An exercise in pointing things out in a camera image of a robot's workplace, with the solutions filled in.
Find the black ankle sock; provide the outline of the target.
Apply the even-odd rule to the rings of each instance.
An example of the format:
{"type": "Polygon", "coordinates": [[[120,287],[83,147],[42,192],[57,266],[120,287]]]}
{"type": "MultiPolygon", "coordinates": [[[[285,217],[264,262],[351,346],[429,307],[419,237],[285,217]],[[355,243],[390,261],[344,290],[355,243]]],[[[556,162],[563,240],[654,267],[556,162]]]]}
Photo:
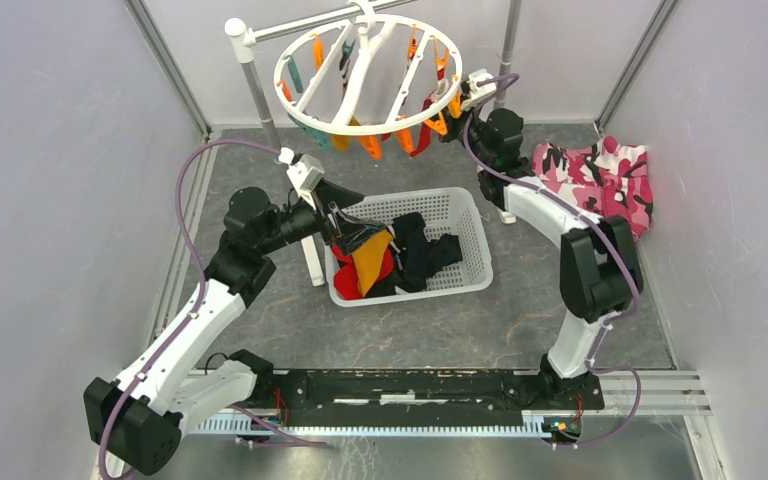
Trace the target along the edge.
{"type": "Polygon", "coordinates": [[[395,267],[387,280],[397,293],[424,291],[432,277],[463,260],[457,235],[428,239],[425,228],[426,221],[418,212],[396,217],[390,224],[395,267]]]}

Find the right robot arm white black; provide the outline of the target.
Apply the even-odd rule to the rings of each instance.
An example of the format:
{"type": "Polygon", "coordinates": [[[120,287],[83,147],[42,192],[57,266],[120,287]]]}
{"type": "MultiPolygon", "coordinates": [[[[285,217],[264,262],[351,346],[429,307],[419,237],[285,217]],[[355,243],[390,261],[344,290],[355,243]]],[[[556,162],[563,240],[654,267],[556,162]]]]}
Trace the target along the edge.
{"type": "Polygon", "coordinates": [[[545,166],[522,153],[524,121],[513,111],[444,112],[444,142],[458,141],[476,162],[484,198],[534,227],[559,251],[566,309],[558,337],[540,363],[530,401],[562,408],[598,386],[595,357],[613,324],[636,312],[643,280],[632,227],[619,215],[578,206],[542,179],[545,166]]]}

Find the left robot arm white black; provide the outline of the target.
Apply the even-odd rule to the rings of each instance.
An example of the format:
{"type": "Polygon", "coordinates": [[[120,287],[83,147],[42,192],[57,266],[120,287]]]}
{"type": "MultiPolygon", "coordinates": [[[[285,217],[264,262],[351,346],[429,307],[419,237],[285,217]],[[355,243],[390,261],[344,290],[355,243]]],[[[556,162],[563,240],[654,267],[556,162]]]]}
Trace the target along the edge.
{"type": "Polygon", "coordinates": [[[185,307],[114,379],[96,377],[84,390],[102,478],[111,476],[109,455],[128,466],[124,479],[134,473],[154,475],[169,463],[181,440],[213,414],[237,402],[257,408],[272,399],[273,379],[242,354],[200,380],[185,379],[218,335],[265,289],[276,271],[271,253],[315,234],[347,248],[362,230],[347,210],[364,199],[327,180],[284,206],[258,187],[231,196],[218,248],[185,307]]]}

